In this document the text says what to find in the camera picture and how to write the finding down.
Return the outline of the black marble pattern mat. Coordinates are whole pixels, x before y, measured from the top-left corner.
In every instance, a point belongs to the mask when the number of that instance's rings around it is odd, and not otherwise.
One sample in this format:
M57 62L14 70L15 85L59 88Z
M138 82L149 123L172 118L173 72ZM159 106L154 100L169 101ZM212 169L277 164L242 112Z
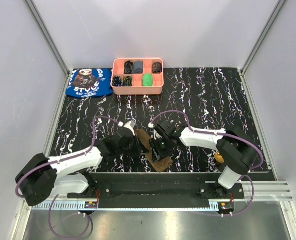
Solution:
M65 97L50 156L61 156L88 147L92 122L98 119L96 137L101 140L115 129L114 120L133 120L147 129L156 122L183 123L200 129L239 127L256 145L260 143L244 87L235 68L166 68L160 95L109 95L100 98Z

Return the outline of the gold spoon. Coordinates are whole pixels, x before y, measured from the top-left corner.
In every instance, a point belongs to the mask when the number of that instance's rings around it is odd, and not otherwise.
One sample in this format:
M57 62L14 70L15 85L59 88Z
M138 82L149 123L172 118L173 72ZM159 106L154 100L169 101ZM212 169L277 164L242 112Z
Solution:
M215 158L215 161L218 164L223 164L224 163L224 159L223 159L223 157L221 156L221 154L219 152L215 153L214 158Z

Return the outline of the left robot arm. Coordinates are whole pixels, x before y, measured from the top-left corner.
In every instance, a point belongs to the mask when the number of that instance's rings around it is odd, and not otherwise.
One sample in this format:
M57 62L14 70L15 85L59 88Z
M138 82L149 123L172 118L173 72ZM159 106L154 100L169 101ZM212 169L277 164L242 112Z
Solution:
M97 168L106 158L140 154L137 135L124 127L103 140L93 139L93 143L83 150L53 157L38 153L16 176L15 194L32 207L50 197L55 184L65 176L86 168Z

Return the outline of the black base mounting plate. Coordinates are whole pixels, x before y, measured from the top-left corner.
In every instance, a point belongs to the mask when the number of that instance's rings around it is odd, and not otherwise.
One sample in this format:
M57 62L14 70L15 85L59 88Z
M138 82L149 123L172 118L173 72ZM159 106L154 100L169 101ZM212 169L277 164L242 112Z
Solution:
M217 173L87 173L89 187L70 199L99 198L101 209L198 209L209 200L242 200L240 183L225 190Z

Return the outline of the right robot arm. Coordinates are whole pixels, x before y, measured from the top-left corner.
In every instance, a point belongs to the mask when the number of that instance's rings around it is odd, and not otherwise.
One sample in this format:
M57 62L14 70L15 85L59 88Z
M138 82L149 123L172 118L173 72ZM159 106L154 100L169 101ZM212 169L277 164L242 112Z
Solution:
M200 129L187 125L174 126L168 122L149 123L153 137L149 140L152 160L159 161L179 147L198 147L215 151L215 159L223 166L216 183L201 189L204 198L229 198L236 181L245 176L257 158L263 159L258 147L238 128Z

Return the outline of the pink compartment tray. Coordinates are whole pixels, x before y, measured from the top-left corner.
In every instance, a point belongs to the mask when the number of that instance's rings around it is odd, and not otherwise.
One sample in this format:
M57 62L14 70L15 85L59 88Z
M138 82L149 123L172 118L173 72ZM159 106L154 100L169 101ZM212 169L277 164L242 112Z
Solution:
M124 74L124 63L125 61L132 60L143 61L143 73L142 74ZM162 64L162 72L159 74L152 73L152 64L159 62ZM146 73L150 73L153 76L153 86L144 87L142 86L142 76ZM125 76L132 77L131 87L114 87L112 86L112 79L114 76L120 76L121 79ZM159 95L162 92L164 86L163 77L163 60L160 58L117 58L113 62L112 77L110 85L116 95Z

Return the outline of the grey rolled sock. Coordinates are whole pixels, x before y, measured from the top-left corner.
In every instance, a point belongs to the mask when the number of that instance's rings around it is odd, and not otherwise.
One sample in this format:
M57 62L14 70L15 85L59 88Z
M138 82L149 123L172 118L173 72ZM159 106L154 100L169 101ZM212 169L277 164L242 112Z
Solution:
M133 73L142 74L143 73L143 61L137 60L133 64Z

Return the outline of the left aluminium frame post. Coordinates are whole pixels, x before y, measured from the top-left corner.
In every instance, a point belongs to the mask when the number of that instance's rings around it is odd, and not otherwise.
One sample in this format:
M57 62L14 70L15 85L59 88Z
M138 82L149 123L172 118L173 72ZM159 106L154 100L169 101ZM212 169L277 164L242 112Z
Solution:
M33 17L38 29L40 30L43 38L45 39L50 51L52 52L56 62L58 63L61 71L64 73L65 76L68 76L70 70L68 69L66 63L64 62L55 42L53 41L46 24L44 23L40 12L38 11L34 1L32 0L23 0L25 3L28 11L30 12L31 16Z

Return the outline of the right aluminium frame post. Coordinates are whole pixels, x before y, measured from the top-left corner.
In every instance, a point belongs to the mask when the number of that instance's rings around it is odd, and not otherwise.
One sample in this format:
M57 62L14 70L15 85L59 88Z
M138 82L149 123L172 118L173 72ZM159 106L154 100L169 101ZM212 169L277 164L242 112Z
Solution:
M242 74L245 74L246 71L248 70L248 68L250 67L252 61L254 60L256 54L258 53L260 47L262 46L262 44L264 43L266 37L268 36L269 32L271 31L274 23L276 22L279 14L281 13L281 11L283 10L284 6L286 5L287 0L278 0L275 7L273 8L267 22L265 23L258 39L256 40L249 56L247 57L244 65L242 66L242 68L240 69L240 72Z

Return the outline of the black blue rolled sock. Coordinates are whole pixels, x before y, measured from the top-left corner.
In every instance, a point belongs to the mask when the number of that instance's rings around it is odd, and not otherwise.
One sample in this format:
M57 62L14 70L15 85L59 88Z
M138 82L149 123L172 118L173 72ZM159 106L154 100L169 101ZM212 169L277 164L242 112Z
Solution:
M112 86L113 87L121 87L123 86L122 79L120 76L114 76L112 79Z

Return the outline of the blue printed t-shirt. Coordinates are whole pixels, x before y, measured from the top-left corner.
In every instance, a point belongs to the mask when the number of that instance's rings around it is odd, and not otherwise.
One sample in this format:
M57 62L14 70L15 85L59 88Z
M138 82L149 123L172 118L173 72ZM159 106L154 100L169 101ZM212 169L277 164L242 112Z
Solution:
M65 94L73 98L98 98L113 93L110 85L112 72L108 68L74 69Z

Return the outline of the dark patterned rolled sock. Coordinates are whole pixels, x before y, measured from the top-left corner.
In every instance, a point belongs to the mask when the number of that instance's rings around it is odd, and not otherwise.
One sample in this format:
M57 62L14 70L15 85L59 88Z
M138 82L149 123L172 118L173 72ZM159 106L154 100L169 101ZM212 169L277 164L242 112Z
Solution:
M152 64L152 73L160 74L162 72L162 64L160 62L154 62Z

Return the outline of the green rolled sock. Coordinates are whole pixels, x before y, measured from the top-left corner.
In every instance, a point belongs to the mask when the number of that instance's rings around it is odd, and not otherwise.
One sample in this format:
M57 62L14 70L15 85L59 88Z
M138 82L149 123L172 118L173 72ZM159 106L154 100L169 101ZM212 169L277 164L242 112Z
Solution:
M150 73L146 73L142 76L142 86L143 87L153 86L153 76Z

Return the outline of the brown cloth napkin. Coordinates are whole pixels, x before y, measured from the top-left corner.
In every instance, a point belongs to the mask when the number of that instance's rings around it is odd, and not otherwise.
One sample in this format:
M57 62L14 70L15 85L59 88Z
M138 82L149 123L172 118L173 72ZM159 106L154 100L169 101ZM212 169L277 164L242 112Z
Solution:
M142 143L142 145L148 150L148 153L145 153L144 156L156 172L161 173L172 165L173 161L170 157L166 157L162 160L152 162L152 152L149 144L149 140L151 139L151 137L143 129L137 129L135 131L135 134Z

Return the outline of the black yellow rolled sock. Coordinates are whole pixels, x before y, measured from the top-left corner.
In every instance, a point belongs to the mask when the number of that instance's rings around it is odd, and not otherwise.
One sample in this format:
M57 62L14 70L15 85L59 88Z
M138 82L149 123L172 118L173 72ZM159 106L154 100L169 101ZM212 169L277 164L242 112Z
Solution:
M124 74L133 74L133 61L131 60L125 61Z

